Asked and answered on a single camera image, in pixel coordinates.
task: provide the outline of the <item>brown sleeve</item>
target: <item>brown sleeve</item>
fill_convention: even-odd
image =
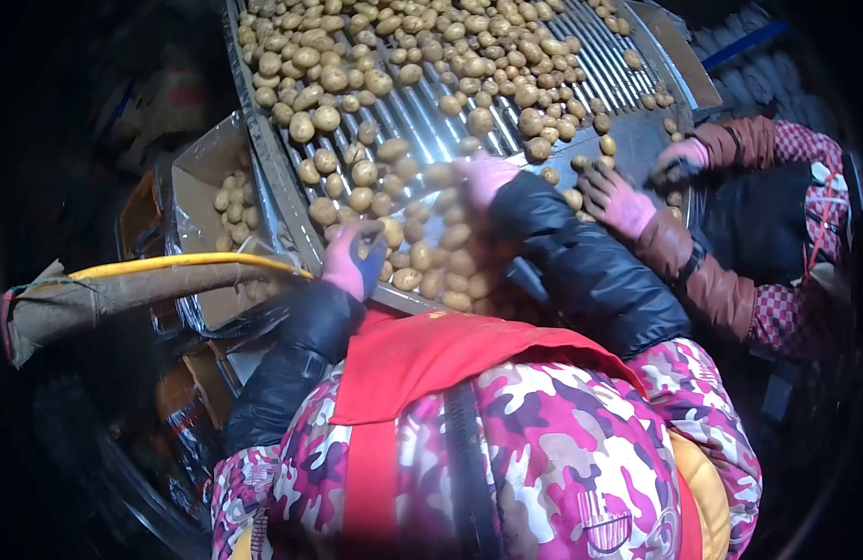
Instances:
[[[740,118],[726,125],[706,123],[693,131],[708,151],[708,168],[727,168],[738,161],[746,169],[773,167],[773,121]]]
[[[680,276],[693,252],[693,238],[667,209],[646,224],[634,253],[667,284]],[[742,342],[749,333],[755,283],[725,271],[711,254],[687,279],[677,296],[688,313],[711,324],[723,337]]]

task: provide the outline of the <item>hand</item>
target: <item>hand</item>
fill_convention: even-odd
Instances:
[[[342,226],[325,250],[322,279],[359,301],[369,299],[379,283],[387,252],[385,226],[375,219],[361,219]]]
[[[655,215],[648,196],[635,191],[621,175],[599,162],[583,170],[577,185],[587,213],[631,241],[639,239]]]
[[[708,167],[708,151],[701,141],[688,138],[672,143],[655,160],[649,174],[655,185],[679,183]]]
[[[471,161],[456,160],[454,165],[468,179],[469,199],[480,211],[491,206],[499,187],[514,179],[522,170],[514,163],[494,158],[483,150],[476,151]]]

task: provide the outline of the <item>yellow hose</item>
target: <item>yellow hose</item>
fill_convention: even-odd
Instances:
[[[247,252],[192,252],[190,254],[171,254],[168,256],[156,256],[150,259],[139,259],[136,261],[124,261],[123,263],[100,264],[70,274],[73,280],[83,278],[105,278],[107,276],[119,276],[121,274],[143,273],[145,271],[156,271],[170,266],[185,266],[187,264],[219,264],[219,263],[241,263],[253,264],[255,266],[266,266],[284,273],[303,276],[307,280],[314,280],[315,276],[302,269],[295,268],[291,264],[280,263],[256,254]]]

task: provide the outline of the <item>black sleeve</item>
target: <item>black sleeve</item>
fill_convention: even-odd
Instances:
[[[328,366],[344,359],[348,341],[365,316],[362,303],[328,282],[312,282],[291,297],[289,315],[274,331],[278,342],[247,380],[226,419],[227,457],[281,441]]]
[[[595,222],[527,171],[499,189],[491,218],[523,242],[556,309],[584,336],[621,359],[690,332],[671,290]]]

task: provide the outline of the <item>pink camouflage jacket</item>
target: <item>pink camouflage jacket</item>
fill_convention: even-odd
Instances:
[[[651,403],[627,382],[564,364],[506,362],[472,384],[491,507],[507,558],[670,558],[679,504],[668,428],[717,467],[730,504],[728,558],[749,543],[761,471],[720,374],[692,341],[663,342],[628,363]],[[342,527],[348,427],[331,426],[336,367],[304,401],[277,445],[245,449],[214,471],[213,558],[251,527],[254,558],[334,550]],[[415,402],[397,421],[397,519],[427,557],[453,536],[443,400]],[[274,536],[272,526],[297,526]]]

